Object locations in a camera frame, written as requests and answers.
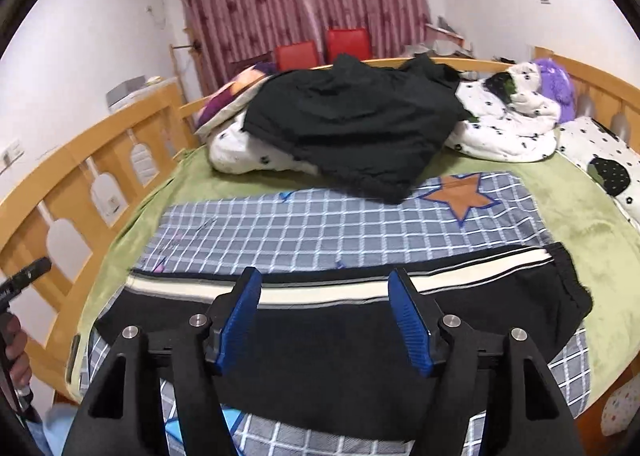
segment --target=metal screw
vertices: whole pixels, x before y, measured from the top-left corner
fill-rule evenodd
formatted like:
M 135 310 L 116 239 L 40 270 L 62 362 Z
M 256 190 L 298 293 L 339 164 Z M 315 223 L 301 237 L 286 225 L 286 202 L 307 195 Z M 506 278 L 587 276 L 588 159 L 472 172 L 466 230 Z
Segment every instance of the metal screw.
M 127 326 L 122 330 L 122 336 L 126 339 L 132 339 L 138 335 L 138 327 L 137 326 Z
M 513 330 L 511 330 L 511 336 L 516 341 L 526 341 L 528 337 L 527 332 L 522 328 L 514 328 Z
M 457 328 L 462 323 L 462 321 L 460 321 L 460 317 L 453 314 L 445 315 L 442 318 L 442 322 L 444 322 L 444 324 L 446 326 L 449 326 L 450 328 Z
M 205 324 L 207 322 L 207 316 L 204 315 L 203 313 L 197 313 L 196 315 L 192 315 L 191 318 L 189 319 L 189 324 L 191 324 L 191 326 L 202 326 L 203 324 Z

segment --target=gray box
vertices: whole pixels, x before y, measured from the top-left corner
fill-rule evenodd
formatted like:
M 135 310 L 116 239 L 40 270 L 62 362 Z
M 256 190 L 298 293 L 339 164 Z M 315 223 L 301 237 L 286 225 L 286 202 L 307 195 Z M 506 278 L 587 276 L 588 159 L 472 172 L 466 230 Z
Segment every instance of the gray box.
M 111 107 L 130 93 L 140 90 L 145 85 L 145 82 L 146 77 L 144 75 L 121 82 L 116 88 L 107 92 L 107 106 Z

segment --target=electrical socket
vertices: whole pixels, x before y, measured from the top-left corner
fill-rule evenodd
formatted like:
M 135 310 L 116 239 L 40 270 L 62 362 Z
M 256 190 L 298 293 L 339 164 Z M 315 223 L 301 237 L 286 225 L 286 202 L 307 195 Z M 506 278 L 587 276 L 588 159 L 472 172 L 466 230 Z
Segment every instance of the electrical socket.
M 2 152 L 2 161 L 5 166 L 9 167 L 23 155 L 24 149 L 22 148 L 22 144 L 20 144 L 20 141 L 16 139 Z

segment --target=gray plaid fabric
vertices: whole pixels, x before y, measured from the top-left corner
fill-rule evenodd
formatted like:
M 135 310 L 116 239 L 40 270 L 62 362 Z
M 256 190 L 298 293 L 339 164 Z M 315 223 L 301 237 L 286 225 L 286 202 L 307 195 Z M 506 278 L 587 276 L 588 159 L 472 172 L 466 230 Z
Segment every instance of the gray plaid fabric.
M 420 198 L 439 186 L 439 179 L 429 179 L 397 206 L 324 189 L 175 205 L 166 209 L 136 268 L 218 274 L 240 273 L 246 266 L 265 273 L 315 271 L 424 261 L 506 243 L 552 242 L 535 201 L 511 173 L 482 174 L 479 191 L 498 205 L 472 209 L 462 225 L 447 205 Z M 82 359 L 82 393 L 108 351 L 94 329 Z M 582 325 L 549 367 L 578 416 L 590 392 Z M 165 420 L 175 417 L 171 383 L 162 381 L 161 394 Z M 470 420 L 464 454 L 478 453 L 483 427 L 484 413 Z M 167 439 L 172 456 L 184 454 L 181 444 L 169 435 Z M 380 456 L 411 449 L 411 443 L 332 436 L 250 414 L 234 440 L 246 456 Z

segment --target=green blanket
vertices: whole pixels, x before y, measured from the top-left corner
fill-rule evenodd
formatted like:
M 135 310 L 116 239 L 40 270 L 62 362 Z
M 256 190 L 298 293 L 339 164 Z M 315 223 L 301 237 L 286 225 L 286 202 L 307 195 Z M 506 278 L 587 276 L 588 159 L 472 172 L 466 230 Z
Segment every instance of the green blanket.
M 640 274 L 640 236 L 613 200 L 560 155 L 536 163 L 500 163 L 443 151 L 423 177 L 478 171 L 511 171 L 522 179 L 549 231 L 571 253 L 580 282 L 591 292 L 594 306 L 585 324 L 592 404 L 640 349 L 640 282 L 635 279 Z M 140 204 L 104 258 L 78 325 L 81 342 L 71 392 L 80 398 L 82 354 L 95 319 L 126 280 L 168 205 L 325 186 L 322 179 L 291 172 L 224 175 L 212 172 L 203 147 L 186 153 L 172 176 Z

